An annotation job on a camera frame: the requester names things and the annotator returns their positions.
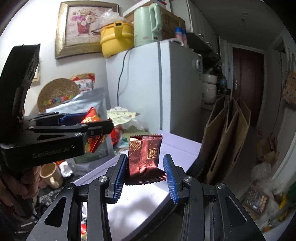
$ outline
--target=woven placemat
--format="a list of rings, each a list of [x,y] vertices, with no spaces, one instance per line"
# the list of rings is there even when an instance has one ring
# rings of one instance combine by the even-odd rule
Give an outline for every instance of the woven placemat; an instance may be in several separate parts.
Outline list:
[[[43,87],[38,96],[37,106],[39,112],[45,113],[46,109],[73,99],[79,93],[79,87],[73,81],[63,78],[53,80]]]

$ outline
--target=white table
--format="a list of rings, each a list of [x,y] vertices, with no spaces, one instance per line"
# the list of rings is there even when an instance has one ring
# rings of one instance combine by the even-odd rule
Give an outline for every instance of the white table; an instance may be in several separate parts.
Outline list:
[[[201,144],[163,131],[158,131],[158,134],[163,135],[158,168],[163,170],[163,157],[165,154],[171,154],[175,165],[182,167],[186,172],[197,158]],[[119,155],[74,183],[87,184],[105,175],[108,168],[117,163],[118,158]],[[135,237],[155,217],[157,211],[163,208],[168,195],[166,181],[145,185],[124,185],[118,202],[115,205],[107,204],[112,240],[130,240]]]

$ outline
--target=white bowl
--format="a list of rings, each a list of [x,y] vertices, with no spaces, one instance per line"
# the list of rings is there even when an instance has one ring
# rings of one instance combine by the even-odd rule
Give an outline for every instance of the white bowl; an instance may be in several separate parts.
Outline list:
[[[204,83],[215,85],[217,84],[217,76],[211,74],[203,74],[202,81]]]
[[[213,84],[202,83],[202,100],[206,104],[213,104],[216,101],[217,87]]]

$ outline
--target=human hand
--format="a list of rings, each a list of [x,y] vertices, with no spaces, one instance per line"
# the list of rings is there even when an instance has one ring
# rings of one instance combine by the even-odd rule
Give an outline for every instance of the human hand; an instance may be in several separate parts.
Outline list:
[[[13,176],[2,173],[3,179],[6,182],[7,187],[14,194],[22,195],[23,199],[34,197],[38,195],[38,179],[39,179],[40,166],[33,167],[27,170],[20,182]],[[0,180],[0,200],[7,206],[12,207],[13,203],[11,195],[6,190],[4,184]]]

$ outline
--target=bottle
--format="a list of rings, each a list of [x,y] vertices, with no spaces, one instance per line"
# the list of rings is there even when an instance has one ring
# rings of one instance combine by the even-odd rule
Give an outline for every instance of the bottle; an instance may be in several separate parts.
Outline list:
[[[178,38],[179,40],[183,41],[182,28],[175,27],[175,35],[176,35],[176,38]]]
[[[187,48],[188,44],[187,44],[187,36],[186,36],[186,30],[185,29],[182,29],[182,35],[183,35],[184,47]]]

